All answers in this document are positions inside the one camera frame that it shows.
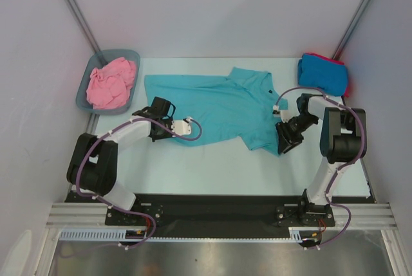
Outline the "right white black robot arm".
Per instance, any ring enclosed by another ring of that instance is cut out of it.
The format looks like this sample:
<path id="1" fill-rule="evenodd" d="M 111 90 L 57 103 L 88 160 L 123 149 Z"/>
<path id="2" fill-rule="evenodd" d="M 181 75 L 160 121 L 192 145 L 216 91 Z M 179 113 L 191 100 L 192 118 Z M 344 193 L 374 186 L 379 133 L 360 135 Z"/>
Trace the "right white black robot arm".
<path id="1" fill-rule="evenodd" d="M 304 190 L 304 205 L 297 209 L 297 218 L 312 225 L 320 218 L 317 206 L 329 205 L 337 182 L 348 167 L 363 158 L 367 151 L 366 112 L 340 104 L 326 95 L 303 93 L 297 99 L 299 114 L 289 117 L 276 103 L 273 114 L 276 124 L 277 153 L 286 154 L 303 142 L 303 133 L 322 122 L 319 150 L 322 161 L 310 186 Z"/>

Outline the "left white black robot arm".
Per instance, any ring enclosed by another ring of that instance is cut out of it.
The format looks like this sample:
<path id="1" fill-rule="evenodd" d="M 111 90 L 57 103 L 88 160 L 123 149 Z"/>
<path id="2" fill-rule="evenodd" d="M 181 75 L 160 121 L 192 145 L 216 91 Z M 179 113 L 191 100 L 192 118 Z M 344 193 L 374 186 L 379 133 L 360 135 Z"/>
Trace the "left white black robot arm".
<path id="1" fill-rule="evenodd" d="M 134 112 L 131 118 L 101 136 L 83 133 L 71 157 L 66 179 L 79 192 L 88 190 L 120 208 L 120 217 L 133 225 L 142 217 L 136 195 L 118 180 L 118 155 L 141 139 L 170 138 L 176 110 L 170 101 L 155 97 L 150 106 Z"/>

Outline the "teal t shirt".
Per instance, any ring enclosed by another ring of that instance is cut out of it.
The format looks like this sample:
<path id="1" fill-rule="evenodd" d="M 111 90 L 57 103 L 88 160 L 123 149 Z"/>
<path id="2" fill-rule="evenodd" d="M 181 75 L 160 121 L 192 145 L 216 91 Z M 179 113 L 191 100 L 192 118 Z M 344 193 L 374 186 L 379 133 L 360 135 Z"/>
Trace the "teal t shirt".
<path id="1" fill-rule="evenodd" d="M 278 154 L 280 118 L 273 107 L 287 109 L 288 102 L 279 99 L 270 72 L 233 68 L 227 76 L 147 75 L 144 87 L 148 102 L 164 98 L 176 107 L 174 119 L 192 117 L 201 125 L 194 131 L 199 139 L 176 143 L 199 147 L 241 138 L 251 151 Z"/>

